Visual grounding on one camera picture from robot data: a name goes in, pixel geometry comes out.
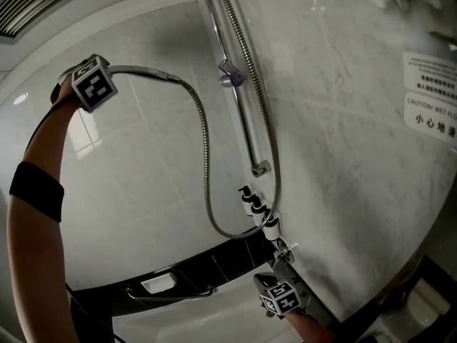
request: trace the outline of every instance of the white soap dish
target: white soap dish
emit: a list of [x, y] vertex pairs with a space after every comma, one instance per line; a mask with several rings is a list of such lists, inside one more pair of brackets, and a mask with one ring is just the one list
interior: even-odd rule
[[172, 273], [162, 274], [161, 276], [147, 281], [142, 281], [143, 287], [150, 294], [166, 291], [176, 286], [176, 277]]

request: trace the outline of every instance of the white bathtub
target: white bathtub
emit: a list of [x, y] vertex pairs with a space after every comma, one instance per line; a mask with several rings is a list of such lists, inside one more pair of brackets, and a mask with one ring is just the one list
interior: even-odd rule
[[267, 264], [218, 288], [210, 297], [113, 318], [127, 343], [297, 343], [285, 319], [268, 318], [252, 277]]

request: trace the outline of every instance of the black armband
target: black armband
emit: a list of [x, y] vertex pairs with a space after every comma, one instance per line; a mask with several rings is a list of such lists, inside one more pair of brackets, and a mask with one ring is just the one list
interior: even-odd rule
[[9, 193], [47, 217], [57, 222], [61, 221], [64, 188], [36, 165], [23, 161], [17, 166]]

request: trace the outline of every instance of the ceiling vent grille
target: ceiling vent grille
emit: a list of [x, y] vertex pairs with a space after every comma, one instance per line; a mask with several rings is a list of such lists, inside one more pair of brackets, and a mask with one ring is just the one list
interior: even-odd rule
[[33, 25], [70, 0], [0, 0], [0, 43], [15, 44]]

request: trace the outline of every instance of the grab bar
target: grab bar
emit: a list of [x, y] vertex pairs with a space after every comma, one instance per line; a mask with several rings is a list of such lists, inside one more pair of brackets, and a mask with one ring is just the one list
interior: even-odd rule
[[[219, 51], [221, 52], [223, 61], [230, 61], [229, 51], [227, 49], [227, 43], [224, 38], [224, 34], [222, 32], [221, 22], [217, 16], [216, 7], [214, 6], [213, 0], [205, 0], [206, 8], [208, 9], [209, 18], [211, 20], [211, 25], [214, 30], [214, 34], [216, 35], [216, 40], [219, 46]], [[233, 99], [235, 101], [236, 110], [238, 112], [238, 116], [241, 122], [241, 129], [243, 132], [243, 139], [246, 145], [246, 150], [249, 156], [249, 162], [251, 163], [251, 172], [252, 174], [258, 178], [265, 173], [271, 170], [270, 164], [263, 160], [260, 163], [257, 162], [256, 153], [254, 151], [251, 132], [249, 130], [248, 120], [246, 118], [246, 112], [244, 110], [243, 101], [241, 98], [241, 92], [237, 86], [231, 86], [231, 91], [233, 94]]]
[[178, 300], [190, 300], [190, 299], [200, 299], [201, 297], [210, 297], [214, 292], [214, 287], [208, 286], [208, 291], [203, 294], [198, 294], [196, 296], [182, 296], [182, 297], [135, 297], [131, 295], [133, 290], [130, 287], [126, 288], [126, 293], [131, 299], [136, 301], [178, 301]]

